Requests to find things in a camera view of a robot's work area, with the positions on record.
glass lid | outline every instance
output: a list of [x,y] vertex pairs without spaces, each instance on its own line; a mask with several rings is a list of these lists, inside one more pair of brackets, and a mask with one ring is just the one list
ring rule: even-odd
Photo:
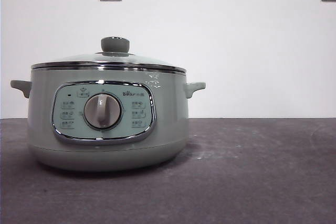
[[129,54],[130,42],[121,37],[106,37],[101,40],[103,52],[76,55],[56,61],[32,65],[32,69],[67,67],[113,67],[170,70],[186,73],[183,68],[175,67],[164,61]]

slow cooker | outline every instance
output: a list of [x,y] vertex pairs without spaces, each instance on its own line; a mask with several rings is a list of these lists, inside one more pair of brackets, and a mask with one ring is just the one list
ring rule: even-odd
[[49,166],[82,171],[149,166],[176,156],[188,139],[187,99],[204,82],[186,70],[129,54],[129,41],[103,52],[32,65],[11,81],[28,106],[28,147]]

lid knob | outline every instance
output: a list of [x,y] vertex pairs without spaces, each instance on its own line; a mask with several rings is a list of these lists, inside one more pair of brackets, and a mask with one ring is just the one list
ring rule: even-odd
[[101,39],[101,49],[103,52],[128,52],[130,42],[121,37],[106,37]]

side handle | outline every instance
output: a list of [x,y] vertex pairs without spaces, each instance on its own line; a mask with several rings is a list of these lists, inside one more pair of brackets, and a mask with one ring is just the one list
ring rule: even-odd
[[29,98],[30,90],[32,88],[31,81],[11,81],[12,88],[21,90],[25,98]]
[[193,93],[200,89],[205,89],[205,82],[192,82],[184,85],[185,96],[189,99],[193,96]]

stainless steel rim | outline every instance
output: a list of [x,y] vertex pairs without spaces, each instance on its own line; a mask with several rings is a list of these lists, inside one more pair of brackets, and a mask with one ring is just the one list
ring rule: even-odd
[[34,68],[33,71],[49,71],[49,70],[122,70],[122,71],[138,71],[138,72],[159,72],[159,73],[173,73],[185,76],[185,72],[178,72],[165,69],[153,69],[153,68],[126,68],[126,67],[47,67],[47,68]]
[[125,62],[101,62],[101,61],[59,61],[38,63],[31,66],[32,69],[39,68],[60,68],[60,67],[113,67],[113,68],[141,68],[141,69],[156,69],[169,70],[174,72],[186,73],[184,68],[143,63],[125,63]]

